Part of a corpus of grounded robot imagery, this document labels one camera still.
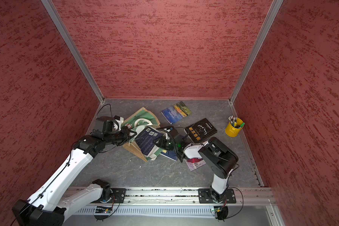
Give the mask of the dark blue book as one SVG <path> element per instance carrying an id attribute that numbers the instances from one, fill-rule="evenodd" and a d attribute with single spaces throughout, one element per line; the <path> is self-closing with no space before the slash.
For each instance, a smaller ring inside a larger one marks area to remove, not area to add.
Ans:
<path id="1" fill-rule="evenodd" d="M 162 156 L 165 156 L 171 160 L 174 160 L 174 161 L 177 161 L 178 160 L 178 157 L 176 155 L 176 152 L 175 151 L 166 151 L 166 150 L 163 150 L 160 155 Z"/>
<path id="2" fill-rule="evenodd" d="M 150 126 L 146 126 L 135 138 L 137 146 L 142 154 L 148 158 L 159 150 L 156 143 L 163 136 L 163 133 L 155 130 Z"/>

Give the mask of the green burlap canvas bag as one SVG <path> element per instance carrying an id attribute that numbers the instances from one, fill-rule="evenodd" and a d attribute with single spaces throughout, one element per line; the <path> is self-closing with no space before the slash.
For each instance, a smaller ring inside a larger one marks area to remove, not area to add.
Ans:
<path id="1" fill-rule="evenodd" d="M 137 145 L 135 138 L 143 130 L 145 130 L 146 127 L 157 129 L 160 127 L 160 125 L 161 125 L 160 121 L 151 111 L 148 111 L 144 107 L 140 108 L 138 111 L 136 111 L 133 115 L 131 115 L 124 121 L 124 126 L 130 129 L 131 131 L 136 132 L 137 134 L 134 136 L 134 138 L 131 138 L 127 143 L 125 143 L 123 145 L 123 148 L 145 162 L 154 161 L 160 154 L 162 149 L 156 147 L 155 152 L 146 157 L 140 150 L 140 147 Z"/>

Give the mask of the Animal Farm blue book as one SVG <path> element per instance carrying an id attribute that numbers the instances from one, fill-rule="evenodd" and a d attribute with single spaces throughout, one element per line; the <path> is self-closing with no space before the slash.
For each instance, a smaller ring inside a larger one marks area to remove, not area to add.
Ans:
<path id="1" fill-rule="evenodd" d="M 192 111 L 183 102 L 178 102 L 162 110 L 162 115 L 169 124 L 174 124 L 191 114 Z"/>

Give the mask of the black book yellow characters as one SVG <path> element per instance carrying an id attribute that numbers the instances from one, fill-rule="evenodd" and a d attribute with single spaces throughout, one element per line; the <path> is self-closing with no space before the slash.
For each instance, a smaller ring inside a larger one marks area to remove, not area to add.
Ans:
<path id="1" fill-rule="evenodd" d="M 189 131 L 189 138 L 195 144 L 208 140 L 211 136 L 218 132 L 207 118 L 187 126 L 186 129 Z"/>

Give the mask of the pink red book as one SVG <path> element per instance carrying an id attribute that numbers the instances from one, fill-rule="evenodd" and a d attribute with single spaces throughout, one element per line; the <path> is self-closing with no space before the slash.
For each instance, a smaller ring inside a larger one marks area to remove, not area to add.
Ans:
<path id="1" fill-rule="evenodd" d="M 186 160 L 186 164 L 187 164 L 190 171 L 194 171 L 197 168 L 204 166 L 206 164 L 206 162 L 205 162 L 204 159 L 192 158 L 192 159 Z"/>

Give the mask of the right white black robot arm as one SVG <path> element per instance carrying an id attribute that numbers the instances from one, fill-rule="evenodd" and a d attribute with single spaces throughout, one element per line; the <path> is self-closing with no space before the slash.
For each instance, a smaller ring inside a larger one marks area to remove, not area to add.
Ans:
<path id="1" fill-rule="evenodd" d="M 155 140 L 154 144 L 167 151 L 174 151 L 181 161 L 194 158 L 204 160 L 214 173 L 210 187 L 211 199 L 216 203 L 222 203 L 226 200 L 228 180 L 239 158 L 218 138 L 212 137 L 208 141 L 194 144 L 179 139 L 161 137 Z"/>

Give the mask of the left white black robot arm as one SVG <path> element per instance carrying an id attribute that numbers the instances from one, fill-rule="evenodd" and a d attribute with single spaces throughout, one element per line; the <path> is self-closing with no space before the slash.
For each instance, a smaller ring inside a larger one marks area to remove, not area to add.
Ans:
<path id="1" fill-rule="evenodd" d="M 28 200 L 18 200 L 12 208 L 15 221 L 20 226 L 61 226 L 70 216 L 98 201 L 103 204 L 122 204 L 125 189 L 114 192 L 108 182 L 97 179 L 87 188 L 62 199 L 74 179 L 106 145 L 121 146 L 136 136 L 124 129 L 100 136 L 83 136 L 74 145 L 66 160 L 56 172 L 33 193 Z"/>

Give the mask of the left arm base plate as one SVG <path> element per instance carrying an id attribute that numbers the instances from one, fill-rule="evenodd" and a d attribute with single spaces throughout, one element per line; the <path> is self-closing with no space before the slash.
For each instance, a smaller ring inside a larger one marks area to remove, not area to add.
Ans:
<path id="1" fill-rule="evenodd" d="M 102 196 L 91 203 L 107 204 L 107 203 L 123 203 L 126 195 L 126 188 L 110 188 L 106 189 Z"/>

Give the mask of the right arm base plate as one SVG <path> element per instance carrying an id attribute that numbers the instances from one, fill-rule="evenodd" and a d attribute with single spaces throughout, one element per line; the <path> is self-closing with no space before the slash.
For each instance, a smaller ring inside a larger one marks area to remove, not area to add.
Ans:
<path id="1" fill-rule="evenodd" d="M 200 203 L 236 203 L 234 190 L 229 188 L 220 195 L 211 188 L 200 188 L 198 189 L 198 195 Z"/>

